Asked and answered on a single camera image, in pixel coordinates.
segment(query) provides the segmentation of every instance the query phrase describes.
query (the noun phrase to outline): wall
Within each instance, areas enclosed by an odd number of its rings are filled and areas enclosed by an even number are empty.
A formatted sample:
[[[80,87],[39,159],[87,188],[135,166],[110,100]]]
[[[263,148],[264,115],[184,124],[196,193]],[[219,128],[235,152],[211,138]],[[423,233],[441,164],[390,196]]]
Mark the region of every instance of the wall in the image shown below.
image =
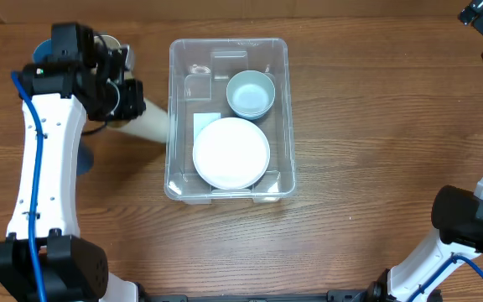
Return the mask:
[[[457,15],[468,0],[0,0],[0,21]]]

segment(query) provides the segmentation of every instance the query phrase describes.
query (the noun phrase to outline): clear plastic container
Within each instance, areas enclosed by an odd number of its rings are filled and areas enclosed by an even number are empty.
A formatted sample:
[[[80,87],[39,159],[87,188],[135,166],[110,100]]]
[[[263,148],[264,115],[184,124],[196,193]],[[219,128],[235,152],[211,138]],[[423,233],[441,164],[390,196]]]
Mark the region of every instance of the clear plastic container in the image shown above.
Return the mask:
[[[235,117],[226,100],[226,85],[238,72],[258,70],[275,85],[275,101],[265,116],[252,121],[267,137],[269,166],[254,185],[219,190],[206,183],[193,165],[193,142],[215,119]],[[169,138],[165,160],[165,194],[188,204],[212,199],[253,198],[273,202],[294,193],[292,107],[288,49],[282,39],[179,39],[170,47]]]

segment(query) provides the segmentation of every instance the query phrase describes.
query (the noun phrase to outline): round white lid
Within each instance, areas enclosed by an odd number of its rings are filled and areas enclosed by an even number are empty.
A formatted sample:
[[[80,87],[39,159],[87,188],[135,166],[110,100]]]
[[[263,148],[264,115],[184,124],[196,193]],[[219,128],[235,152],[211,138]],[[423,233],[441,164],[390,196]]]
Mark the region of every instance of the round white lid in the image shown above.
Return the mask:
[[[218,189],[243,189],[254,184],[269,165],[269,143],[255,124],[237,117],[206,126],[193,146],[193,163],[207,183]]]

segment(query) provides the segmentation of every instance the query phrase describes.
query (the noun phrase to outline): white cylinder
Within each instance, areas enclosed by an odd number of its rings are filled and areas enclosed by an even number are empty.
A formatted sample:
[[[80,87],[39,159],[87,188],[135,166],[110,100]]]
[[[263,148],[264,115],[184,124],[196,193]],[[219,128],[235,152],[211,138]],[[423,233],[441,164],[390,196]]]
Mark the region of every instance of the white cylinder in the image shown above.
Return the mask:
[[[109,128],[158,143],[167,142],[169,119],[167,112],[148,99],[144,99],[146,110],[140,117],[124,124],[110,122]]]

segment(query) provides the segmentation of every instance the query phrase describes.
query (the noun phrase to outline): wooden tabletop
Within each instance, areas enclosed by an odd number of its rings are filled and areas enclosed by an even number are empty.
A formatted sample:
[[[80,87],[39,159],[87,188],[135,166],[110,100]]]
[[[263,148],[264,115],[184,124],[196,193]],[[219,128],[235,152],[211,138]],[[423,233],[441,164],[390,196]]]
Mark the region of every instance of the wooden tabletop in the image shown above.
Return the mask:
[[[454,18],[321,18],[93,23],[134,47],[145,95],[167,106],[179,38],[281,37],[288,44],[298,191],[294,198],[187,206],[164,194],[164,145],[105,131],[85,141],[82,236],[110,270],[150,294],[323,293],[364,289],[431,227],[443,185],[483,175],[483,38]],[[0,241],[18,193],[21,101],[10,70],[49,24],[0,25]],[[483,256],[475,260],[483,268]],[[440,287],[483,301],[467,267]],[[12,301],[0,285],[0,301]]]

